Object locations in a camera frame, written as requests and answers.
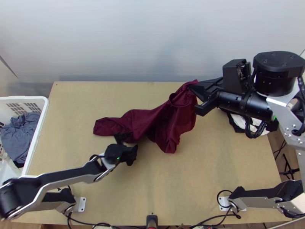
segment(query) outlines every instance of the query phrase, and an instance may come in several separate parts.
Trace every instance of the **wooden table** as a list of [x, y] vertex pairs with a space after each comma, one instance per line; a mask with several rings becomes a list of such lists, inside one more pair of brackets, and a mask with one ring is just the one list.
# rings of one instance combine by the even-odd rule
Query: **wooden table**
[[[113, 137], [93, 135], [96, 119], [121, 117], [130, 109], [152, 109], [168, 99], [181, 82], [55, 82], [29, 174], [76, 168], [102, 153]], [[144, 138], [132, 166], [119, 165], [95, 184], [75, 184], [87, 198], [75, 219], [112, 225], [145, 225], [154, 213], [160, 225], [192, 225], [219, 211], [220, 190], [271, 188], [280, 183], [268, 138], [237, 134], [225, 113], [214, 109], [197, 117], [195, 128], [181, 136], [175, 154], [163, 153]], [[277, 210], [250, 208], [240, 220], [225, 224], [287, 220]], [[19, 222], [66, 224], [55, 210], [29, 212]]]

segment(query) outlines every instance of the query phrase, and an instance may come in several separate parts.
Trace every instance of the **gray cloth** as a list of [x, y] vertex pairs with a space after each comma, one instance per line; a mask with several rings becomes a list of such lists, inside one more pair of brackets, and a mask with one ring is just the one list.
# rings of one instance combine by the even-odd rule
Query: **gray cloth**
[[2, 146], [13, 161], [25, 163], [39, 117], [37, 113], [22, 114], [1, 129]]

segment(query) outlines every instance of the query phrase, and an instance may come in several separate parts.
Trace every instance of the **cable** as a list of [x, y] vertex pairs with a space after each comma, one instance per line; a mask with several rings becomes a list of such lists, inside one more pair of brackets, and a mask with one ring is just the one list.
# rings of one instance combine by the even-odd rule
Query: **cable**
[[[224, 222], [224, 220], [226, 219], [227, 216], [235, 216], [236, 218], [241, 219], [241, 216], [238, 215], [238, 214], [236, 214], [236, 213], [234, 213], [234, 212], [233, 212], [233, 214], [229, 214], [231, 208], [233, 208], [232, 205], [223, 206], [223, 205], [221, 205], [221, 204], [219, 203], [219, 195], [220, 195], [222, 192], [230, 192], [230, 193], [232, 193], [232, 192], [231, 192], [230, 190], [224, 189], [224, 190], [220, 191], [220, 192], [217, 194], [217, 203], [218, 203], [220, 206], [222, 206], [223, 208], [229, 208], [229, 209], [227, 210], [226, 214], [225, 214], [225, 215], [213, 216], [213, 217], [211, 217], [211, 218], [208, 218], [208, 219], [206, 219], [206, 220], [204, 220], [204, 221], [201, 221], [200, 223], [198, 223], [198, 224], [196, 224], [196, 225], [190, 226], [190, 227], [189, 227], [190, 229], [193, 229], [194, 227], [197, 227], [197, 226], [205, 226], [205, 227], [212, 227], [212, 228], [213, 228], [213, 227], [217, 227], [217, 226], [221, 225], [221, 224]], [[210, 220], [212, 220], [212, 219], [216, 219], [216, 218], [219, 218], [219, 217], [223, 217], [223, 219], [222, 219], [221, 222], [218, 223], [218, 224], [213, 224], [213, 225], [206, 225], [206, 224], [204, 224], [204, 223], [207, 222], [207, 221], [210, 221]]]
[[100, 155], [97, 155], [97, 154], [93, 154], [91, 157], [90, 157], [90, 159], [89, 159], [89, 161], [91, 161], [93, 158], [96, 158], [96, 160], [97, 159], [99, 159], [99, 158], [104, 158], [105, 156], [100, 156]]
[[[196, 225], [190, 226], [189, 228], [193, 229], [194, 227], [197, 227], [197, 226], [217, 227], [217, 226], [221, 225], [224, 222], [224, 220], [226, 219], [227, 216], [235, 216], [236, 218], [241, 219], [241, 216], [238, 215], [238, 214], [235, 214], [234, 212], [233, 212], [233, 214], [229, 214], [231, 208], [233, 208], [232, 205], [229, 207], [229, 209], [227, 210], [225, 215], [213, 216], [213, 217], [208, 218], [208, 219], [206, 219], [206, 220], [204, 220], [204, 221], [202, 221], [202, 222], [200, 222], [200, 223], [198, 223]], [[204, 224], [207, 221], [210, 221], [212, 219], [216, 219], [216, 218], [219, 218], [219, 217], [223, 217], [223, 219], [218, 224], [213, 224], [213, 225], [206, 225], [206, 224]]]
[[304, 214], [291, 214], [289, 213], [286, 209], [281, 208], [283, 210], [284, 216], [288, 217], [288, 218], [301, 218], [305, 216]]
[[245, 123], [245, 133], [246, 133], [246, 136], [248, 137], [248, 138], [257, 138], [257, 137], [259, 137], [262, 133], [263, 133], [263, 131], [264, 131], [264, 129], [265, 129], [265, 127], [266, 127], [266, 125], [267, 125], [267, 123], [265, 122], [265, 121], [261, 121], [261, 123], [260, 123], [260, 125], [258, 126], [258, 128], [257, 128], [257, 130], [256, 130], [256, 132], [253, 134], [252, 133], [252, 131], [251, 131], [251, 129], [250, 129], [250, 125], [251, 125], [251, 123], [250, 123], [250, 117], [244, 117], [244, 119], [245, 119], [245, 121], [246, 121], [246, 123]]
[[253, 87], [255, 87], [255, 82], [254, 82], [255, 76], [256, 76], [256, 70], [254, 69], [253, 74], [251, 76], [251, 82], [252, 82]]
[[287, 143], [286, 143], [286, 141], [284, 140], [283, 143], [282, 143], [282, 145], [281, 145], [281, 147], [280, 147], [277, 151], [274, 151], [274, 152], [273, 152], [273, 154], [276, 153], [276, 152], [278, 152], [277, 155], [276, 155], [275, 158], [274, 158], [275, 160], [278, 158], [279, 154], [281, 153], [282, 149], [286, 146], [286, 144], [287, 144]]
[[302, 76], [298, 77], [298, 85], [302, 95], [303, 100], [305, 100], [305, 84]]
[[76, 219], [71, 218], [71, 214], [72, 214], [72, 212], [70, 212], [70, 213], [68, 214], [68, 216], [64, 215], [65, 217], [67, 217], [67, 224], [68, 224], [69, 229], [71, 229], [70, 220], [72, 220], [72, 221], [74, 221], [74, 222], [77, 222], [77, 223], [80, 223], [80, 224], [83, 224], [83, 225], [94, 226], [93, 228], [95, 228], [96, 226], [111, 227], [111, 225], [108, 224], [108, 223], [97, 223], [97, 224], [93, 224], [93, 223], [85, 223], [85, 222], [82, 222], [82, 221], [78, 221], [78, 220], [76, 220]]
[[230, 191], [230, 190], [221, 190], [218, 194], [217, 194], [217, 203], [221, 206], [221, 207], [223, 207], [223, 208], [229, 208], [231, 205], [229, 205], [229, 206], [222, 206], [220, 203], [219, 203], [219, 195], [221, 194], [221, 193], [223, 193], [223, 192], [229, 192], [229, 193], [231, 193], [232, 194], [232, 192]]
[[298, 101], [301, 103], [301, 108], [302, 108], [303, 114], [304, 114], [304, 120], [302, 122], [301, 128], [299, 130], [292, 130], [291, 133], [293, 135], [300, 136], [305, 131], [305, 102], [304, 102], [304, 100], [301, 97], [299, 97], [297, 95], [294, 98], [298, 99]]
[[281, 144], [281, 147], [278, 149], [278, 150], [276, 150], [276, 151], [274, 151], [273, 152], [273, 154], [275, 154], [275, 153], [277, 153], [277, 152], [279, 152], [280, 150], [282, 150], [285, 146], [286, 146], [286, 141], [284, 140], [283, 142], [282, 142], [282, 144]]

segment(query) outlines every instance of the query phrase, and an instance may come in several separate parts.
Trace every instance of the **floor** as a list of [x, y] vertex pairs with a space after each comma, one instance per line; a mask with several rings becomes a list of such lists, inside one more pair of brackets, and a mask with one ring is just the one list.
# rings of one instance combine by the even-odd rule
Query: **floor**
[[[269, 142], [272, 148], [272, 151], [276, 151], [281, 147], [281, 144], [284, 140], [280, 131], [276, 131], [273, 133], [269, 133], [268, 135]], [[288, 145], [285, 146], [277, 160], [276, 164], [280, 172], [284, 171], [285, 169], [285, 160], [283, 158], [283, 154], [286, 155], [287, 160], [289, 161], [291, 168], [295, 169], [298, 168], [297, 157], [295, 154], [295, 150], [289, 147]], [[282, 181], [287, 180], [288, 178], [281, 175]], [[300, 173], [297, 172], [294, 174], [294, 179], [300, 179]], [[255, 224], [224, 224], [219, 226], [218, 228], [233, 228], [233, 229], [266, 229], [276, 225], [279, 225], [284, 222], [276, 222], [276, 223], [255, 223]], [[10, 221], [2, 221], [0, 222], [0, 229], [68, 229], [67, 225], [41, 225], [41, 224], [28, 224], [28, 223], [12, 223]], [[72, 229], [91, 229], [91, 226], [72, 226]], [[132, 227], [124, 227], [122, 229], [132, 229]], [[172, 226], [167, 229], [176, 229], [175, 226]], [[281, 229], [305, 229], [305, 220], [298, 221], [286, 226], [281, 227]]]

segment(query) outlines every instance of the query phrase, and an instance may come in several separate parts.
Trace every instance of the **laundry basket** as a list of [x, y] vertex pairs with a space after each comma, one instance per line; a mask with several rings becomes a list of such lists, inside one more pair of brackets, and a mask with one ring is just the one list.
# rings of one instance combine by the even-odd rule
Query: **laundry basket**
[[24, 167], [18, 169], [8, 157], [0, 140], [0, 182], [3, 183], [9, 178], [19, 177], [28, 173], [29, 166], [38, 142], [42, 124], [49, 106], [49, 100], [43, 96], [9, 96], [0, 97], [0, 131], [1, 128], [10, 123], [12, 117], [35, 112], [40, 113], [40, 118], [31, 141], [29, 152]]

